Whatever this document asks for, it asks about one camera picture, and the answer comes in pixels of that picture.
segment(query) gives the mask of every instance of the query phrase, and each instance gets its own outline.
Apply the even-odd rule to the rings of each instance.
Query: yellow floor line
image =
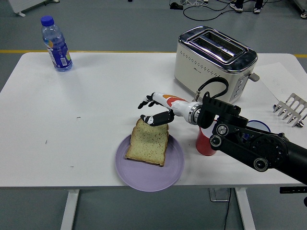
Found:
[[[30,52],[47,52],[46,50],[14,50],[0,49],[0,54],[25,54]],[[175,53],[160,51],[97,51],[97,50],[70,50],[71,53]],[[297,58],[307,58],[307,54],[293,54]]]

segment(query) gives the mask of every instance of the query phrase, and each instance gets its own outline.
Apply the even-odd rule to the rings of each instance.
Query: purple plate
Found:
[[[175,138],[169,135],[163,167],[125,159],[130,138],[131,135],[120,143],[115,158],[118,175],[127,185],[144,192],[156,192],[168,188],[179,179],[184,167],[184,155]]]

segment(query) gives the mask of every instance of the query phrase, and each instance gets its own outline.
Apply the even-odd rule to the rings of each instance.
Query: bread slice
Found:
[[[126,159],[164,166],[168,124],[150,126],[139,119],[133,128]]]

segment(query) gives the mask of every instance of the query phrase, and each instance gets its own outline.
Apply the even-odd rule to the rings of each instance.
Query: water bottle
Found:
[[[54,67],[60,72],[70,70],[72,68],[72,61],[61,30],[54,24],[51,16],[44,16],[40,21],[43,25],[43,39]]]

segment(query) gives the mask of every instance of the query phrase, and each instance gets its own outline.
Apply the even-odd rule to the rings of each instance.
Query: white toaster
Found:
[[[237,100],[258,59],[257,53],[244,44],[210,27],[199,26],[183,33],[178,39],[175,78],[196,93],[198,88],[212,77],[222,77],[229,83],[228,92],[218,97],[227,103]],[[213,82],[201,92],[214,96],[225,89],[225,85]]]

